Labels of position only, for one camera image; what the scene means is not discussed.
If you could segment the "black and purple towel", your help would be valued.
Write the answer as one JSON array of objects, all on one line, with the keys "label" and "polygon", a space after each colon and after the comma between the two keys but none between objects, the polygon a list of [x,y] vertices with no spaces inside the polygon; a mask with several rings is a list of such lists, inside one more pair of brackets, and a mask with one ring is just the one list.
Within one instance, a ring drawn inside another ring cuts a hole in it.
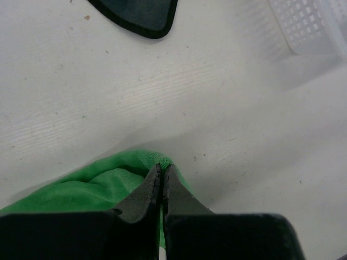
[{"label": "black and purple towel", "polygon": [[89,0],[118,26],[149,39],[165,37],[174,22],[178,0]]}]

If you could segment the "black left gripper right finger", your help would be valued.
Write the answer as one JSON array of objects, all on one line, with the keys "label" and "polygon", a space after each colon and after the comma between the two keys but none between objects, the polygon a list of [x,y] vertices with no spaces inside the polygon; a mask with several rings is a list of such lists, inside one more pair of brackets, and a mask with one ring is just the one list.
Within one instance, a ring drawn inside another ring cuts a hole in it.
[{"label": "black left gripper right finger", "polygon": [[279,214],[217,214],[164,173],[163,229],[167,259],[304,259],[290,222]]}]

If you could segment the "green microfiber towel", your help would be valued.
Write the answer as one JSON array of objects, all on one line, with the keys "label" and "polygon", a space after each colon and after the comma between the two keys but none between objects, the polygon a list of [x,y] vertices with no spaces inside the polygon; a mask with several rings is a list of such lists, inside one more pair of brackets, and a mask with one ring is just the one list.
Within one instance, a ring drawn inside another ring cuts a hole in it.
[{"label": "green microfiber towel", "polygon": [[52,213],[105,210],[137,188],[153,165],[173,161],[151,151],[120,152],[95,161],[1,209],[2,213]]}]

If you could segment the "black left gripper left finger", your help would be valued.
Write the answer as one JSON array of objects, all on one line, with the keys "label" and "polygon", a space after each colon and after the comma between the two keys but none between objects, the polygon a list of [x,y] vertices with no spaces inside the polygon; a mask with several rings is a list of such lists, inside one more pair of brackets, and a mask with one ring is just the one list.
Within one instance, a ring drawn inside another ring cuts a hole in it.
[{"label": "black left gripper left finger", "polygon": [[158,259],[160,165],[111,209],[1,215],[1,259]]}]

